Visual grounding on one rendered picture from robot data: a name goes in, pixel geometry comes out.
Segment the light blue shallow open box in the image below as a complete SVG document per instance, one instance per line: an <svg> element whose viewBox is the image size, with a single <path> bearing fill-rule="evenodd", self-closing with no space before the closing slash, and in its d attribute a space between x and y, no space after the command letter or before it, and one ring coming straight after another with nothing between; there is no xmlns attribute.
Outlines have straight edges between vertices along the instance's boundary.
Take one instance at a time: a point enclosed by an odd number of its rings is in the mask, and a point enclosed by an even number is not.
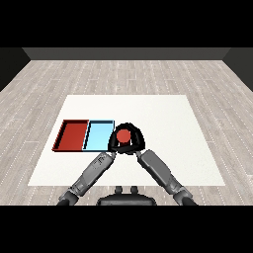
<svg viewBox="0 0 253 253"><path fill-rule="evenodd" d="M113 120L91 120L85 133L82 150L84 152L107 151L114 128Z"/></svg>

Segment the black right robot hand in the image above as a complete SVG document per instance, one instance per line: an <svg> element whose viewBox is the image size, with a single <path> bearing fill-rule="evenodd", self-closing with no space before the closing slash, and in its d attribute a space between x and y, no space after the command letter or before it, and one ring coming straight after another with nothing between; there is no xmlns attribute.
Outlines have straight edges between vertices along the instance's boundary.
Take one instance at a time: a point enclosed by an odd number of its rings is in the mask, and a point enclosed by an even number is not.
<svg viewBox="0 0 253 253"><path fill-rule="evenodd" d="M137 151L141 151L145 148L145 140L141 130L131 123L127 124L130 130L131 146L127 154L134 154Z"/></svg>

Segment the red shallow open box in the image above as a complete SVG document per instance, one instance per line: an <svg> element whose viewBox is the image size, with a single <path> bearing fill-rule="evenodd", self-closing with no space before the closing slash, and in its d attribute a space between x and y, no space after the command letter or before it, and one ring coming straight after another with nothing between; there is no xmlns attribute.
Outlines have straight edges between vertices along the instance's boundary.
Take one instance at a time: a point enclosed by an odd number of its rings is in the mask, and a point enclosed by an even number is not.
<svg viewBox="0 0 253 253"><path fill-rule="evenodd" d="M64 120L52 147L54 152L81 152L88 120Z"/></svg>

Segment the small red can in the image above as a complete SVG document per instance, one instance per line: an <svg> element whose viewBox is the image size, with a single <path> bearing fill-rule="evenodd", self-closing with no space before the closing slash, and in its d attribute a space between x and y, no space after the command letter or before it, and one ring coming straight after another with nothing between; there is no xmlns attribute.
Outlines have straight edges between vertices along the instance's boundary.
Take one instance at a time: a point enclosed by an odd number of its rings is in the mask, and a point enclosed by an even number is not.
<svg viewBox="0 0 253 253"><path fill-rule="evenodd" d="M128 129L120 129L117 133L117 140L119 143L129 143L130 131Z"/></svg>

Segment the dark grey robot body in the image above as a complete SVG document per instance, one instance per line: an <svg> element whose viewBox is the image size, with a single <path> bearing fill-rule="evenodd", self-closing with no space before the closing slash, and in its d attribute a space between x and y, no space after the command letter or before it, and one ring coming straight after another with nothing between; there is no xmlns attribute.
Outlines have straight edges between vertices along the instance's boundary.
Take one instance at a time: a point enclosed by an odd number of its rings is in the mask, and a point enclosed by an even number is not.
<svg viewBox="0 0 253 253"><path fill-rule="evenodd" d="M130 193L124 194L122 186L116 186L111 195L100 198L97 206L156 206L153 198L141 195L137 186L130 187Z"/></svg>

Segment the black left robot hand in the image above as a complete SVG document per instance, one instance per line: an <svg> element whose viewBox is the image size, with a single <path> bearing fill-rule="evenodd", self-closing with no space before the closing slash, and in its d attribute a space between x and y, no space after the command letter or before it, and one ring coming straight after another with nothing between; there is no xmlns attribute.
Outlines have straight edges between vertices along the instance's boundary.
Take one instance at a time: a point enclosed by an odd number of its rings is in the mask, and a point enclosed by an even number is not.
<svg viewBox="0 0 253 253"><path fill-rule="evenodd" d="M126 124L120 124L116 127L116 129L112 132L109 143L108 143L108 151L109 152L117 152L120 154L125 153L127 150L124 146L120 146L120 142L117 139L117 134L120 130L126 129Z"/></svg>

